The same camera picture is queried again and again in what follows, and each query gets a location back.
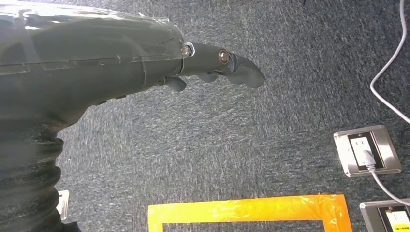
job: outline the white power cord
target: white power cord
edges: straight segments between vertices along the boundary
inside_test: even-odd
[[[373,92],[373,94],[387,107],[392,109],[397,115],[399,115],[402,119],[404,119],[407,123],[410,124],[410,118],[405,116],[402,112],[400,112],[396,107],[391,105],[386,99],[384,99],[380,94],[374,89],[374,83],[378,80],[378,78],[386,71],[386,69],[393,63],[394,59],[397,57],[398,53],[401,50],[401,47],[403,47],[404,41],[406,40],[406,35],[407,35],[407,26],[406,26],[406,20],[404,18],[404,0],[400,0],[400,20],[401,20],[401,27],[403,28],[403,35],[401,36],[400,43],[398,44],[398,47],[393,54],[393,56],[390,58],[390,60],[387,62],[387,64],[380,70],[380,72],[373,78],[372,82],[370,83],[370,90]]]
[[[407,205],[410,206],[410,202],[406,202],[398,197],[396,197],[395,195],[393,195],[389,190],[386,189],[386,187],[381,183],[379,177],[376,174],[376,161],[374,160],[374,156],[371,153],[371,151],[363,151],[363,158],[364,158],[364,162],[365,165],[367,167],[367,169],[369,170],[370,173],[372,173],[373,178],[375,179],[375,181],[377,182],[377,184],[379,184],[380,188],[387,194],[389,195],[389,197],[391,197],[393,200],[403,204],[403,205]]]
[[[392,109],[397,115],[399,115],[402,119],[404,119],[407,123],[410,124],[410,119],[405,116],[402,112],[400,112],[397,108],[395,108],[393,105],[391,105],[386,99],[384,99],[380,94],[374,89],[374,83],[378,80],[378,78],[386,71],[386,69],[392,64],[394,59],[397,57],[398,53],[400,52],[401,48],[403,47],[404,41],[406,40],[407,36],[407,26],[406,26],[406,20],[404,18],[404,0],[400,0],[400,20],[401,20],[401,26],[403,28],[403,35],[401,36],[400,43],[393,54],[393,56],[390,58],[390,60],[387,62],[387,64],[380,70],[380,72],[373,78],[372,82],[370,83],[370,89],[372,93],[382,102],[384,103],[387,107]],[[374,160],[373,155],[371,154],[370,151],[363,151],[364,156],[365,156],[365,162],[366,162],[366,167],[369,170],[369,172],[372,173],[373,178],[377,182],[377,184],[380,186],[380,188],[387,194],[389,197],[391,197],[393,200],[397,201],[398,203],[401,203],[403,205],[410,206],[409,202],[406,202],[395,195],[393,195],[387,188],[383,185],[383,183],[380,181],[379,177],[376,174],[376,162]]]

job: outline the metal outlet plate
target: metal outlet plate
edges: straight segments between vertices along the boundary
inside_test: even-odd
[[[360,211],[362,211],[369,232],[405,232],[407,230],[400,229],[410,226],[410,207],[394,200],[363,202],[360,203]],[[387,216],[388,213],[400,213],[401,218],[398,217],[399,215],[392,215],[394,219],[391,219]]]
[[[61,220],[67,219],[69,195],[70,193],[68,190],[59,191],[59,204],[57,205],[57,210],[60,213]]]
[[[342,163],[344,173],[348,177],[371,175],[365,166],[359,166],[351,145],[351,140],[349,139],[352,136],[357,137],[362,134],[367,134],[368,137],[370,137],[374,143],[374,152],[380,156],[380,166],[376,166],[377,174],[401,172],[402,167],[387,129],[383,125],[377,125],[354,130],[340,131],[334,134],[339,158]]]

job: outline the orange tape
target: orange tape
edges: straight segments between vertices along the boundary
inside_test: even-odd
[[[325,232],[352,232],[344,195],[306,195],[148,206],[149,232],[168,223],[322,220]]]

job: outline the plastic cover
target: plastic cover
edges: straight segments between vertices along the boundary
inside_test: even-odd
[[[343,195],[305,195],[150,205],[149,232],[163,224],[321,220],[326,232],[352,232]]]
[[[0,2],[0,68],[46,64],[70,68],[181,59],[184,41],[167,19],[55,4]]]

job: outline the white cable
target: white cable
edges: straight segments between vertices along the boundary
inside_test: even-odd
[[[401,36],[400,43],[393,54],[393,56],[390,58],[390,60],[387,62],[387,64],[380,70],[380,72],[373,78],[372,82],[370,83],[370,89],[372,93],[382,102],[384,103],[387,107],[392,109],[397,115],[399,115],[402,119],[404,119],[407,123],[410,124],[410,119],[405,116],[402,112],[400,112],[397,108],[395,108],[393,105],[391,105],[386,99],[384,99],[380,94],[374,89],[374,83],[378,80],[378,78],[386,71],[386,69],[392,64],[394,59],[397,57],[398,53],[400,52],[401,48],[403,47],[404,41],[406,40],[406,35],[407,35],[407,26],[406,26],[406,20],[404,18],[404,0],[400,0],[400,20],[401,20],[401,26],[403,28],[403,35]],[[389,197],[391,197],[393,200],[397,201],[398,203],[401,203],[403,205],[410,206],[409,202],[406,202],[395,195],[393,195],[387,188],[383,185],[383,183],[380,181],[379,177],[375,173],[376,167],[374,164],[367,165],[368,170],[372,173],[372,176],[374,180],[377,182],[377,184],[380,186],[380,188],[387,194]]]
[[[397,201],[400,204],[403,205],[407,205],[410,206],[410,202],[406,202],[398,197],[396,197],[395,195],[393,195],[391,192],[389,192],[389,190],[386,189],[386,187],[381,183],[379,177],[376,175],[376,173],[374,171],[371,171],[372,176],[374,178],[374,180],[377,182],[377,184],[379,184],[380,188],[387,194],[389,195],[389,197],[391,197],[393,200]]]
[[[373,78],[372,82],[370,83],[370,89],[373,92],[373,94],[382,102],[384,103],[387,107],[392,109],[397,115],[399,115],[402,119],[404,119],[407,123],[410,124],[410,118],[405,116],[402,112],[400,112],[396,107],[391,105],[386,99],[384,99],[380,94],[374,89],[374,83],[377,81],[377,79],[386,71],[386,69],[392,64],[394,59],[397,57],[398,53],[401,50],[401,47],[404,44],[404,41],[406,40],[406,35],[407,35],[407,26],[406,26],[406,20],[404,18],[404,0],[400,0],[400,20],[401,20],[401,26],[403,28],[403,35],[401,36],[400,43],[393,54],[393,56],[390,58],[390,60],[387,62],[387,64],[380,70],[380,72]]]

